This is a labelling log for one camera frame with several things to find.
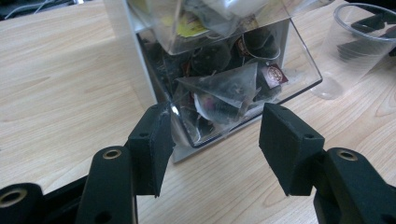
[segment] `clear plastic box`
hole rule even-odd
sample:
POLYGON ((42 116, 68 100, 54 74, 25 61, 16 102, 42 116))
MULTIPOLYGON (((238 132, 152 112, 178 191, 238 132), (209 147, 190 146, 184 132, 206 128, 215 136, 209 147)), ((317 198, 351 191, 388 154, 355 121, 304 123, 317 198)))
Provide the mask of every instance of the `clear plastic box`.
POLYGON ((163 49, 176 55, 242 34, 332 0, 128 0, 147 14, 163 49))
POLYGON ((178 55, 152 30, 138 39, 158 100, 173 106, 175 161, 259 118, 264 103, 282 104, 321 81, 290 19, 178 55))

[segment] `plastic cup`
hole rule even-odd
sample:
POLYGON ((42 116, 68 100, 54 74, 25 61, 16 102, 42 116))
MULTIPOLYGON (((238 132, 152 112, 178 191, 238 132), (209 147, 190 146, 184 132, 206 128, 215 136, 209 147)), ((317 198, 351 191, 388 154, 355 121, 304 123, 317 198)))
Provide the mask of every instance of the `plastic cup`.
POLYGON ((396 47, 396 12, 367 4, 345 4, 315 59, 323 81, 311 91, 335 99, 353 88, 396 47))

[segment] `cable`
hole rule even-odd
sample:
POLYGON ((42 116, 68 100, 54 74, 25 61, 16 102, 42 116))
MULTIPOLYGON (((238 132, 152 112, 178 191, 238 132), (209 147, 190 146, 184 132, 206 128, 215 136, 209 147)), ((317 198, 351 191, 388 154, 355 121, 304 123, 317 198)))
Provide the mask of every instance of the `cable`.
POLYGON ((41 4, 41 6, 40 6, 33 14, 36 14, 44 5, 46 5, 46 4, 49 3, 50 1, 53 1, 53 0, 46 0, 46 1, 44 1, 44 2, 41 4))
POLYGON ((6 19, 8 19, 10 16, 12 16, 12 14, 14 14, 15 12, 17 12, 17 11, 19 11, 19 10, 21 10, 21 9, 25 9, 25 8, 35 8, 35 7, 38 7, 38 9, 35 11, 35 13, 34 14, 36 14, 37 13, 37 11, 38 10, 40 10, 44 5, 46 5, 47 3, 49 3, 49 2, 52 2, 53 0, 46 0, 46 1, 44 1, 43 3, 37 3, 37 4, 32 4, 32 5, 27 5, 27 6, 23 6, 23 7, 17 7, 17 8, 15 8, 14 10, 12 10, 10 13, 8 13, 8 15, 6 15, 5 17, 4 17, 4 19, 6 20, 6 19))

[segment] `screw hole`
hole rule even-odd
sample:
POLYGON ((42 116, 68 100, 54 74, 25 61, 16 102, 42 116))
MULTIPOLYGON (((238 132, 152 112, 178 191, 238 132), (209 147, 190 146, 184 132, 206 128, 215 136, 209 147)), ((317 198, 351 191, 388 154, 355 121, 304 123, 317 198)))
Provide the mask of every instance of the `screw hole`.
POLYGON ((304 134, 304 138, 314 138, 315 136, 313 134, 310 133, 306 133, 304 134))
POLYGON ((121 151, 119 149, 110 149, 105 154, 103 154, 103 158, 106 160, 116 159, 119 155, 121 155, 121 151))
POLYGON ((26 189, 13 189, 0 196, 0 208, 10 207, 22 201, 27 195, 26 189))
POLYGON ((353 154, 352 152, 348 152, 345 150, 338 150, 337 154, 339 157, 341 157, 347 161, 357 161, 358 160, 358 157, 356 157, 356 155, 353 154))
POLYGON ((112 218, 109 212, 101 212, 95 217, 95 223, 107 223, 112 218))

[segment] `pyramid tea bag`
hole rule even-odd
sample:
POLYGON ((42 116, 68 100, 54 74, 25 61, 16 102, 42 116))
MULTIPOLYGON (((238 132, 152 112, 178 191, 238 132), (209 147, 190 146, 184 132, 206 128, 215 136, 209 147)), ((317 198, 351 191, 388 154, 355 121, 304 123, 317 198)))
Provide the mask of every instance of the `pyramid tea bag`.
POLYGON ((231 35, 238 27, 241 18, 224 18, 201 0, 185 0, 184 9, 196 15, 202 25, 223 37, 231 35))
POLYGON ((200 76, 210 76, 222 72, 230 60, 227 42, 220 41, 197 49, 191 56, 191 68, 200 76))
POLYGON ((242 119, 256 95, 257 64, 248 64, 209 77, 178 78, 193 93, 202 117, 219 124, 242 119))

